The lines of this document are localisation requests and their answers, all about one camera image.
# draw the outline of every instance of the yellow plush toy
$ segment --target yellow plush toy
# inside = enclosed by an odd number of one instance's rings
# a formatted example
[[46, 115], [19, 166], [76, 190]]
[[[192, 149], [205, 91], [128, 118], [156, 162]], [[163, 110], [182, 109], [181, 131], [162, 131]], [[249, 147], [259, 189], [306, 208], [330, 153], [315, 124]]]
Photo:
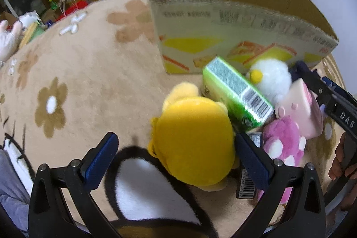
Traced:
[[152, 120], [149, 153], [178, 180], [206, 191], [224, 188], [235, 168], [233, 128], [227, 108], [199, 96], [191, 83], [176, 85]]

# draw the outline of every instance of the human hand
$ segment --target human hand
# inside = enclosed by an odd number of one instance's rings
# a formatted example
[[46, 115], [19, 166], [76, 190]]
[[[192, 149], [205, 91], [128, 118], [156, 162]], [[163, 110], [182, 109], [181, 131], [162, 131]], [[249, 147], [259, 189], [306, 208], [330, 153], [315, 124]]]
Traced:
[[[334, 158], [331, 169], [328, 172], [328, 175], [332, 180], [335, 180], [336, 178], [343, 175], [341, 162], [343, 161], [344, 158], [343, 147], [345, 144], [345, 138], [346, 138], [346, 133], [342, 134], [341, 136], [340, 143], [335, 151], [336, 157]], [[357, 169], [357, 164], [352, 165], [345, 170], [344, 175], [346, 177], [349, 177], [350, 179], [357, 179], [357, 172], [354, 173], [356, 169]], [[348, 210], [354, 203], [356, 197], [357, 197], [357, 184], [353, 187], [351, 192], [342, 200], [340, 204], [341, 209], [343, 211]]]
[[0, 61], [6, 62], [15, 52], [19, 44], [19, 36], [22, 31], [22, 23], [15, 22], [12, 31], [8, 32], [8, 21], [0, 23]]

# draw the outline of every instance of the white stuffed animal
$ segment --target white stuffed animal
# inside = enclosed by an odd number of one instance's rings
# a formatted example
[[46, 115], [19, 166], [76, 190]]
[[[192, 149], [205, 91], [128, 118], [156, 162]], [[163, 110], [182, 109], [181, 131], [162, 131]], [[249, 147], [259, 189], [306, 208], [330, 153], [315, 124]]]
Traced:
[[20, 16], [20, 22], [23, 25], [23, 31], [25, 31], [32, 23], [41, 22], [39, 15], [34, 10], [33, 12], [27, 12]]
[[292, 83], [288, 65], [276, 59], [257, 61], [246, 77], [273, 106], [288, 94]]
[[5, 19], [0, 23], [0, 62], [5, 63], [17, 50], [19, 37], [22, 31], [22, 23], [15, 22], [12, 31], [7, 31], [8, 21]]

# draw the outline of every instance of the pink plush with white spots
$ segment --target pink plush with white spots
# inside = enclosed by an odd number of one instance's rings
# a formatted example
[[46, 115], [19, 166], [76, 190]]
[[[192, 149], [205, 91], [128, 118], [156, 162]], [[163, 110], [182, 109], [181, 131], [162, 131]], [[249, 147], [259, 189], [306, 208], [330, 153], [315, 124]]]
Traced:
[[[280, 159], [287, 166], [299, 166], [304, 156], [306, 140], [300, 136], [296, 123], [290, 116], [277, 119], [263, 131], [264, 150], [271, 159]], [[287, 188], [280, 203], [286, 204], [292, 188]]]

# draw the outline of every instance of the blue gripper pad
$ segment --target blue gripper pad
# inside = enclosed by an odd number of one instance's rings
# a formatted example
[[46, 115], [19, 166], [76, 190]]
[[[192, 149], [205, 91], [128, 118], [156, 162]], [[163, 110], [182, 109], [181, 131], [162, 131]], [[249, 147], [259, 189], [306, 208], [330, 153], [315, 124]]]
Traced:
[[82, 160], [81, 175], [87, 192], [95, 190], [119, 148], [118, 136], [108, 132], [95, 148], [91, 148]]
[[338, 86], [335, 82], [331, 79], [327, 78], [326, 76], [321, 79], [327, 86], [331, 87], [332, 90], [340, 94], [342, 97], [347, 99], [347, 92], [343, 90], [340, 86]]
[[249, 173], [255, 186], [266, 191], [274, 173], [271, 158], [261, 148], [258, 148], [245, 133], [238, 133], [235, 141], [236, 154]]

